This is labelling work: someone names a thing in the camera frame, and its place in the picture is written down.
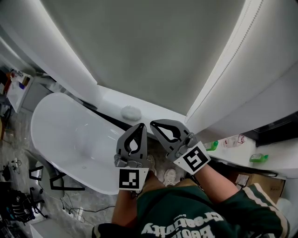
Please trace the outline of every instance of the tiled floor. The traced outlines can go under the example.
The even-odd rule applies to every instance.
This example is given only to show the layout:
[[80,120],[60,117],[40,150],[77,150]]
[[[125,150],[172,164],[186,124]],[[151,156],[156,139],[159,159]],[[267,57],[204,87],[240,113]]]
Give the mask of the tiled floor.
[[[22,192],[29,192],[30,187],[36,188],[36,196],[40,196],[45,200],[45,204],[42,208],[44,214],[49,215],[50,218],[56,220],[56,222],[73,238],[91,237],[92,224],[101,224],[110,222],[113,214],[113,208],[108,208],[98,213],[83,212],[81,220],[70,217],[63,209],[60,200],[54,199],[48,196],[46,193],[39,194],[40,187],[34,180],[29,179],[28,176],[28,161],[24,156],[24,149],[29,149],[33,152],[37,152],[34,149],[30,135],[30,122],[31,115],[19,113],[13,114],[10,119],[11,127],[14,129],[13,143],[10,145],[6,142],[0,142],[0,166],[7,165],[11,161],[17,158],[21,161],[20,173],[13,172],[12,174],[12,186],[16,190]],[[180,177],[184,175],[182,169],[176,167],[173,163],[166,160],[166,151],[162,146],[155,140],[148,140],[148,154],[152,154],[156,159],[157,176],[163,181],[164,172],[169,168],[174,168],[177,172],[176,181],[180,180]],[[64,177],[65,186],[84,186],[77,181],[73,180],[69,176]],[[71,202],[74,207],[82,207],[87,210],[99,210],[109,205],[115,205],[117,196],[116,195],[105,195],[96,192],[88,187],[85,191],[69,191],[67,194],[70,196]],[[64,197],[65,201],[70,205],[67,196]],[[20,223],[21,229],[30,238],[30,227],[29,225],[24,226]]]

